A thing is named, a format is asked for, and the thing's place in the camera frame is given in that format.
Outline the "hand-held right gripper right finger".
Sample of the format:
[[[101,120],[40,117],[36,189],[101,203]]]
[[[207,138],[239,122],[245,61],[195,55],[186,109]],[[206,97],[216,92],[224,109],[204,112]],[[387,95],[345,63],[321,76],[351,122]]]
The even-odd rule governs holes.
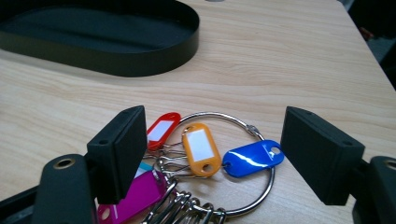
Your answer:
[[[317,114],[286,108],[281,149],[318,198],[344,205],[351,171],[359,166],[364,145]]]

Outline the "black oval tray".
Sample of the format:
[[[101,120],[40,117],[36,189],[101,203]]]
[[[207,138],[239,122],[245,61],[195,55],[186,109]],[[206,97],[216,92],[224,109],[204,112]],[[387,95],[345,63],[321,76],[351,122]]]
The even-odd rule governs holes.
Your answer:
[[[118,77],[187,63],[199,28],[177,0],[0,0],[0,49]]]

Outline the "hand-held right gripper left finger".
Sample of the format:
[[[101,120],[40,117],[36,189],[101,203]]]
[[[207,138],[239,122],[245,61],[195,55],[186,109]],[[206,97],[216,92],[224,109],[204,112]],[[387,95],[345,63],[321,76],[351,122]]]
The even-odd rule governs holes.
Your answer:
[[[124,199],[148,148],[145,107],[121,111],[88,144],[92,191],[100,204]]]

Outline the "cluster of small split rings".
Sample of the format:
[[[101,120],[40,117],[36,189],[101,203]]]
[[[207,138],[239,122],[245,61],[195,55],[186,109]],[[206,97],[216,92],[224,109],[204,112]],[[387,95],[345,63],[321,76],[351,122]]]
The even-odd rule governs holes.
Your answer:
[[[164,144],[154,152],[147,152],[144,160],[152,162],[152,173],[157,181],[164,182],[165,193],[141,224],[224,224],[227,215],[223,208],[201,203],[191,192],[177,188],[181,180],[204,179],[192,172],[181,143]]]

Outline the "red key tag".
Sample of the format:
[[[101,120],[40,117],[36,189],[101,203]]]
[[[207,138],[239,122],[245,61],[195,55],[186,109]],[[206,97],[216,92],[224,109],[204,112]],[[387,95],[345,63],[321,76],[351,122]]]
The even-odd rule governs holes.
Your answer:
[[[155,151],[162,147],[181,120],[177,112],[161,115],[148,128],[148,150]]]

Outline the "orange key tag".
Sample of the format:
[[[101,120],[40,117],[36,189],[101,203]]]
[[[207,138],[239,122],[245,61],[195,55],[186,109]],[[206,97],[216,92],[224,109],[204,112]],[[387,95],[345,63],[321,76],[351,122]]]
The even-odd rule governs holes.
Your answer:
[[[221,167],[221,156],[205,124],[193,123],[186,127],[182,134],[182,145],[195,175],[210,177]]]

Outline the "magenta key tag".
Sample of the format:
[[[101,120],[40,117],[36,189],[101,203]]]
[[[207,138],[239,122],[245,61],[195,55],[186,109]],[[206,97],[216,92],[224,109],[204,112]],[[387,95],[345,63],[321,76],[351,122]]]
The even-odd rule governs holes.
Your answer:
[[[118,204],[100,204],[99,224],[123,224],[157,203],[166,192],[163,175],[146,171],[134,179],[127,195]]]

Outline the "light blue key tag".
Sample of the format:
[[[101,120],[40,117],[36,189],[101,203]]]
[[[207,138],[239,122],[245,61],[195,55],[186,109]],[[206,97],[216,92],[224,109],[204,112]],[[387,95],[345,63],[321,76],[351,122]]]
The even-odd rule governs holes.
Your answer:
[[[151,172],[152,171],[152,166],[145,163],[145,162],[141,162],[138,166],[138,169],[134,175],[135,178],[138,178],[139,176],[141,176],[142,174],[144,174],[145,172]]]

